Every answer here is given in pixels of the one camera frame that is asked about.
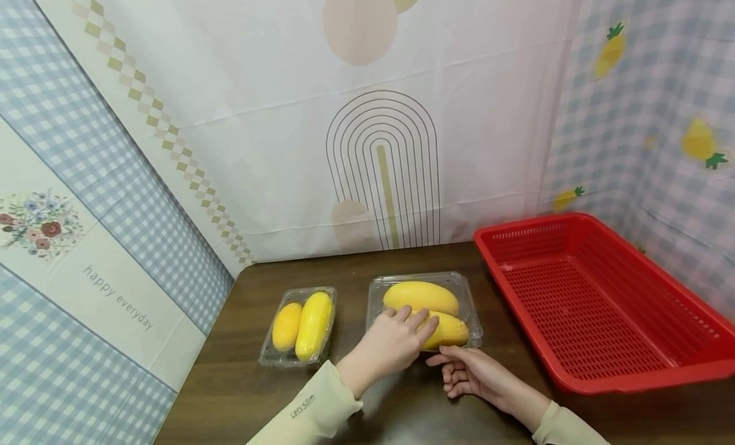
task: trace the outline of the printed cloth wall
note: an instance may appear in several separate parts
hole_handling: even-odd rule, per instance
[[[584,0],[541,197],[735,319],[735,0]]]
[[[536,213],[579,0],[36,0],[229,271]]]
[[[232,276],[34,1],[0,26],[0,443],[150,443]]]

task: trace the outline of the beige sleeve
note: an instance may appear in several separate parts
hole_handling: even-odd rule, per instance
[[[301,392],[276,415],[249,445],[312,445],[333,437],[347,419],[362,408],[339,378],[337,368],[326,362]]]
[[[538,445],[610,445],[579,416],[554,401],[546,409],[533,441]]]

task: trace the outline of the gingham wall cloth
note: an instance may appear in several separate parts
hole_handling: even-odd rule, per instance
[[[0,0],[0,113],[208,333],[232,277],[33,0]],[[151,443],[175,392],[0,268],[0,443]]]
[[[624,52],[598,79],[618,23]],[[729,319],[734,40],[735,0],[584,0],[540,200],[541,212],[595,214]],[[685,147],[695,119],[729,163],[713,169]]]

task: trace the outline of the red plastic basket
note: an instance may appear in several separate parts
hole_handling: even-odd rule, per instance
[[[562,388],[646,391],[735,374],[735,328],[598,219],[507,223],[475,243]]]

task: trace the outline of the wooden table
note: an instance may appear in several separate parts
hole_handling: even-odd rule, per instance
[[[338,323],[330,358],[364,332],[376,276],[458,271],[468,278],[484,328],[483,349],[518,377],[570,407],[617,445],[735,444],[735,379],[638,395],[577,396],[550,379],[514,321],[472,243],[268,263],[237,280],[158,435],[159,444],[244,444],[296,395],[313,371],[269,369],[260,347],[281,295],[333,285]],[[334,444],[532,444],[514,419],[474,397],[450,402],[440,372],[416,362],[364,396]]]

